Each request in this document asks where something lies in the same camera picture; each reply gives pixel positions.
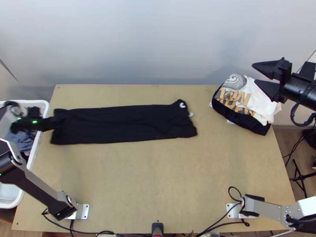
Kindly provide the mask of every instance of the wooden floor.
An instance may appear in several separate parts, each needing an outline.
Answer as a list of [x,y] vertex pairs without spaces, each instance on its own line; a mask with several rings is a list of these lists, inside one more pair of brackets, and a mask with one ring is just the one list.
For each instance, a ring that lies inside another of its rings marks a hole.
[[[296,143],[298,138],[301,136],[300,129],[275,129],[275,135],[278,140],[278,144],[281,150],[282,155],[287,155],[293,145]],[[302,174],[308,174],[314,172],[315,170],[311,169],[312,156],[316,156],[316,150],[311,148],[306,141],[302,141],[295,153],[292,155],[302,172]],[[289,177],[294,176],[294,165],[292,162],[288,164],[287,167]],[[305,186],[307,190],[307,195],[309,197],[314,196],[316,193],[316,176],[311,177],[305,180]],[[304,198],[304,194],[301,189],[292,182],[292,189],[296,200]],[[273,231],[273,234],[281,233],[283,231]],[[94,235],[83,235],[83,234],[74,234],[76,237],[89,237]],[[224,236],[241,236],[241,237],[268,237],[271,236],[270,231],[259,231],[259,232],[234,232],[234,233],[221,233]],[[0,236],[1,237],[70,237],[69,233],[42,233],[42,232],[31,232],[31,231],[16,231],[11,230],[11,224],[6,222],[0,222]],[[140,237],[140,235],[124,235],[125,237]],[[299,232],[293,232],[286,237],[314,237],[312,234],[305,234]],[[177,234],[173,237],[183,237],[181,234]]]

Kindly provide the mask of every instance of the tan tabletop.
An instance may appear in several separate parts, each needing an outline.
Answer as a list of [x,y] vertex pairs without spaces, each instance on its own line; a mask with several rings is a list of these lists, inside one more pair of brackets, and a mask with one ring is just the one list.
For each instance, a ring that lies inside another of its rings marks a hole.
[[[52,145],[43,133],[32,171],[56,190],[79,203],[90,204],[87,220],[74,229],[115,233],[150,233],[163,222],[166,233],[201,232],[226,212],[234,201],[228,187],[267,202],[295,202],[273,129],[254,134],[209,107],[217,86],[204,85],[57,85],[55,108],[171,104],[182,99],[194,113],[198,135],[155,141],[114,144]],[[25,194],[13,229],[63,232],[46,221],[45,206]],[[221,223],[233,221],[225,218]],[[216,231],[283,229],[264,216]],[[59,224],[69,227],[70,221]]]

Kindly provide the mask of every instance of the white t-shirt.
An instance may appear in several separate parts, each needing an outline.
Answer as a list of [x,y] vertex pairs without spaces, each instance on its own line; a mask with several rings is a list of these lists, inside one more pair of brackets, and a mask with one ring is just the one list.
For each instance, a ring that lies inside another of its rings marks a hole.
[[281,111],[281,103],[271,102],[253,78],[238,73],[228,77],[215,98],[235,112],[253,116],[264,126],[273,123],[274,115]]

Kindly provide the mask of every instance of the blue clothing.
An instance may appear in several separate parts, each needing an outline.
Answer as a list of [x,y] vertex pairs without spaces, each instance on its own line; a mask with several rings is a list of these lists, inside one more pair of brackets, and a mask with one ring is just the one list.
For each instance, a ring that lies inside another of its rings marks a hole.
[[5,139],[17,144],[17,148],[20,152],[31,152],[36,132],[32,131],[19,131],[17,134],[13,134],[10,130],[7,133]]

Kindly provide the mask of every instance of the tripod stand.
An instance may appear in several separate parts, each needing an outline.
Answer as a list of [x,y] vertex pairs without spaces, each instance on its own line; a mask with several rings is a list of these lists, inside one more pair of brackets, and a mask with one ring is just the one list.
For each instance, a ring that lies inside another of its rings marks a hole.
[[305,198],[307,198],[307,194],[306,194],[306,188],[304,185],[304,180],[313,176],[316,176],[316,172],[310,173],[308,175],[302,175],[296,162],[295,159],[293,159],[293,163],[295,165],[295,175],[294,178],[290,178],[290,181],[294,181],[297,183],[297,185],[301,188],[301,190],[304,192]]

